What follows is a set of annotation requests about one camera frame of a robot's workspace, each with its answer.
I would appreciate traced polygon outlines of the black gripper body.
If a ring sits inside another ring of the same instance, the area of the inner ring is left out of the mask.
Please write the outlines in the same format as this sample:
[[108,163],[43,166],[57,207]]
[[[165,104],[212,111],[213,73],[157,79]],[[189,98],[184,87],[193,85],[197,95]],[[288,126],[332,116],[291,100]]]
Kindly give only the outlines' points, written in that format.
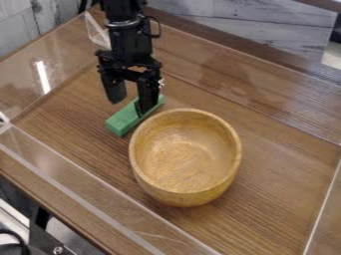
[[146,78],[162,83],[162,63],[153,57],[154,43],[162,33],[153,33],[150,23],[108,23],[112,49],[100,50],[100,73],[102,70],[120,74],[126,81]]

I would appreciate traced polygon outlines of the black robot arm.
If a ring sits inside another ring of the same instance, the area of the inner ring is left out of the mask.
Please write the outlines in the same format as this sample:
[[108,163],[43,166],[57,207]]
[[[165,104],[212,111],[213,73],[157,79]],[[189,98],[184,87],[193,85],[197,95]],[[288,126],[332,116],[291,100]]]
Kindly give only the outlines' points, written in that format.
[[110,34],[110,50],[98,50],[100,74],[113,104],[128,96],[126,81],[138,86],[136,109],[142,117],[158,105],[164,64],[153,57],[153,16],[145,13],[148,0],[101,0]]

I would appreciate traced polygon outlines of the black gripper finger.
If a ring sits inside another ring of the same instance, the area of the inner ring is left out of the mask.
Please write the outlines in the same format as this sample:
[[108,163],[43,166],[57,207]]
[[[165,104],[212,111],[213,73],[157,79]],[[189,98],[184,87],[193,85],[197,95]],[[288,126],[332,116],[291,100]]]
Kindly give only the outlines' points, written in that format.
[[138,79],[138,101],[136,107],[140,117],[144,117],[160,103],[160,84],[146,78]]
[[108,98],[113,104],[118,104],[128,97],[126,80],[109,70],[101,71],[101,77]]

